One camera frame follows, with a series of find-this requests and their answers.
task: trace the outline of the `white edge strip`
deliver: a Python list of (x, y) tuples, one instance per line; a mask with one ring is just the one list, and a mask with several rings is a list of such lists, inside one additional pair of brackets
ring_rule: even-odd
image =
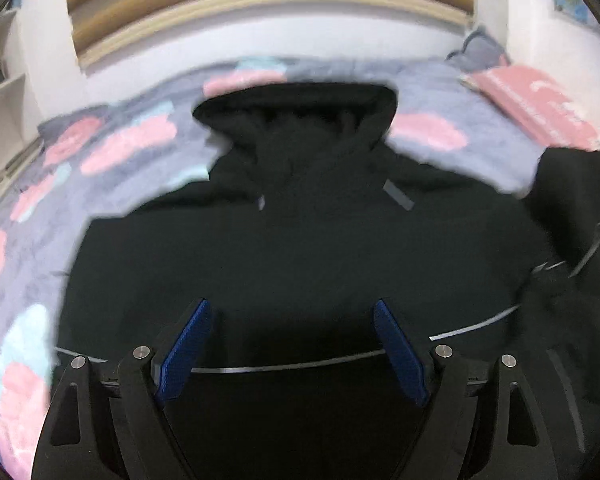
[(573, 271), (569, 275), (570, 278), (573, 278), (574, 276), (576, 276), (580, 273), (580, 271), (584, 268), (584, 266), (587, 265), (589, 260), (593, 258), (593, 255), (596, 254), (596, 251), (598, 250), (599, 247), (600, 247), (600, 222), (598, 222), (598, 225), (596, 225), (595, 232), (593, 233), (593, 242), (591, 244), (591, 247), (589, 248), (587, 253), (582, 257), (582, 259), (576, 265), (576, 267), (573, 269)]
[(578, 402), (575, 394), (573, 393), (573, 387), (571, 386), (571, 380), (567, 374), (567, 370), (564, 369), (564, 365), (562, 364), (560, 356), (555, 352), (555, 350), (550, 349), (547, 350), (546, 353), (549, 356), (551, 364), (554, 366), (555, 373), (560, 379), (562, 389), (564, 390), (564, 395), (567, 399), (567, 406), (569, 407), (569, 413), (571, 414), (571, 420), (573, 421), (573, 428), (576, 432), (578, 450), (581, 453), (585, 453), (587, 449), (585, 448), (584, 442), (584, 427), (582, 425), (582, 418), (580, 417), (580, 412), (578, 410)]
[[(438, 339), (444, 339), (447, 337), (453, 337), (455, 335), (464, 334), (466, 332), (472, 332), (473, 330), (478, 330), (480, 328), (484, 328), (485, 326), (489, 326), (490, 324), (496, 323), (497, 321), (507, 317), (513, 311), (518, 308), (518, 305), (512, 306), (507, 310), (503, 310), (501, 313), (496, 314), (489, 319), (470, 325), (464, 328), (459, 328), (457, 330), (453, 330), (451, 332), (445, 332), (443, 334), (432, 335), (429, 337), (431, 341), (437, 341)], [(64, 348), (55, 347), (55, 350), (61, 352), (63, 354), (78, 356), (83, 354), (78, 354), (76, 352), (72, 352), (71, 350), (66, 350)], [(342, 363), (349, 363), (352, 361), (359, 361), (360, 359), (367, 359), (369, 357), (376, 357), (379, 355), (383, 355), (386, 352), (384, 349), (373, 350), (371, 352), (363, 352), (361, 354), (347, 355), (344, 357), (335, 357), (333, 359), (324, 359), (322, 361), (310, 361), (307, 363), (295, 363), (290, 365), (271, 365), (271, 366), (251, 366), (251, 367), (235, 367), (235, 368), (192, 368), (191, 373), (193, 374), (244, 374), (250, 372), (279, 372), (282, 370), (302, 370), (304, 368), (318, 368), (321, 366), (328, 365), (337, 365)], [(98, 359), (95, 357), (85, 356), (89, 361), (94, 363), (103, 363), (105, 359)]]

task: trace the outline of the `bed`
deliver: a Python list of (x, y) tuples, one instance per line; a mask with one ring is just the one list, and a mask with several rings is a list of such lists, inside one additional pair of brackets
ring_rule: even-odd
[[(148, 38), (240, 9), (346, 3), (424, 17), (457, 32), (469, 25), (474, 6), (474, 0), (66, 1), (76, 65), (87, 77)], [(135, 97), (42, 123), (42, 152), (0, 201), (0, 460), (7, 471), (16, 480), (29, 478), (54, 367), (79, 352), (56, 348), (54, 341), (82, 234), (91, 218), (125, 215), (155, 196), (209, 178), (228, 145), (191, 116), (205, 98), (267, 82), (387, 84), (399, 96), (385, 137), (395, 151), (523, 196), (543, 148), (459, 83), (463, 70), (489, 68), (503, 54), (481, 34), (473, 39), (478, 47), (467, 48), (468, 41), (464, 52), (446, 61), (250, 57), (213, 64)]]
[[(486, 46), (475, 51), (497, 59), (498, 47), (479, 41)], [(395, 151), (523, 194), (542, 147), (459, 83), (458, 67), (476, 62), (485, 60), (462, 53), (447, 62), (243, 59), (41, 124), (42, 153), (0, 202), (0, 459), (12, 476), (30, 474), (56, 356), (79, 351), (54, 348), (55, 326), (88, 222), (208, 179), (228, 148), (194, 122), (196, 104), (267, 82), (381, 82), (398, 90), (385, 139)]]

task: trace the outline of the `blue gripper pad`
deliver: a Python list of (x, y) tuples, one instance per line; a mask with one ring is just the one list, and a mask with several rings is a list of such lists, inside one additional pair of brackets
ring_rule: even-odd
[(160, 333), (152, 360), (155, 400), (159, 405), (164, 406), (167, 400), (176, 399), (182, 393), (211, 332), (211, 324), (209, 302), (201, 300), (193, 302), (174, 326)]
[(422, 362), (384, 301), (374, 307), (374, 327), (394, 369), (402, 392), (419, 407), (429, 401)]

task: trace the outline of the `black garment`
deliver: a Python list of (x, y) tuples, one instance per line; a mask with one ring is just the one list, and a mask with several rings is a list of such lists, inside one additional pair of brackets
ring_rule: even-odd
[[(587, 395), (592, 390), (592, 363), (574, 355), (569, 334), (562, 329), (564, 310), (551, 308), (552, 300), (570, 298), (569, 282), (557, 275), (558, 269), (534, 275), (520, 307), (507, 318), (435, 343), (486, 361), (506, 353), (515, 356), (540, 407), (558, 478), (575, 480), (600, 448), (600, 398)], [(586, 305), (581, 306), (585, 312)], [(600, 362), (593, 364), (600, 368)]]
[(165, 408), (200, 480), (388, 480), (423, 410), (384, 355), (332, 366), (194, 374)]
[(544, 232), (514, 198), (389, 150), (395, 107), (391, 90), (363, 84), (200, 105), (195, 118), (233, 149), (209, 182), (91, 223), (58, 345), (117, 360), (204, 297), (216, 325), (203, 365), (288, 364), (379, 348), (381, 298), (427, 343), (509, 308), (550, 256)]
[(525, 205), (565, 260), (562, 279), (531, 295), (542, 308), (522, 312), (526, 326), (565, 347), (600, 402), (600, 152), (546, 150)]

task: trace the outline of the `white shelf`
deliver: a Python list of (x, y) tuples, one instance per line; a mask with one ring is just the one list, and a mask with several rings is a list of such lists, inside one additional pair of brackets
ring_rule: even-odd
[[(0, 14), (0, 63), (5, 81), (0, 83), (0, 171), (38, 136), (42, 115), (27, 80), (20, 41), (18, 10)], [(37, 156), (29, 155), (16, 172), (0, 183), (0, 199), (14, 179)]]

